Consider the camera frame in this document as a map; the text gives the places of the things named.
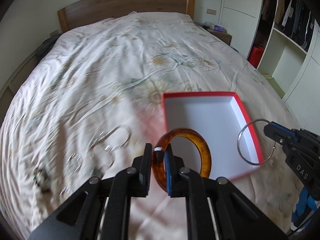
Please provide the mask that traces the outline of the right gloved hand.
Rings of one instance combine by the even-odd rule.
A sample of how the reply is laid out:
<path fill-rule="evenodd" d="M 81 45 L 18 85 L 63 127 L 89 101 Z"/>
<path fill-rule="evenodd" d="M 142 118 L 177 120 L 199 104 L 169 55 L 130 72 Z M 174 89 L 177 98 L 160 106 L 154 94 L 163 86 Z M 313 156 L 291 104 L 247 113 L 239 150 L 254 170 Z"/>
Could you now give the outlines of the right gloved hand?
<path fill-rule="evenodd" d="M 290 230 L 300 232 L 306 227 L 304 224 L 319 208 L 319 200 L 314 200 L 304 186 L 300 191 L 298 202 L 292 211 Z"/>

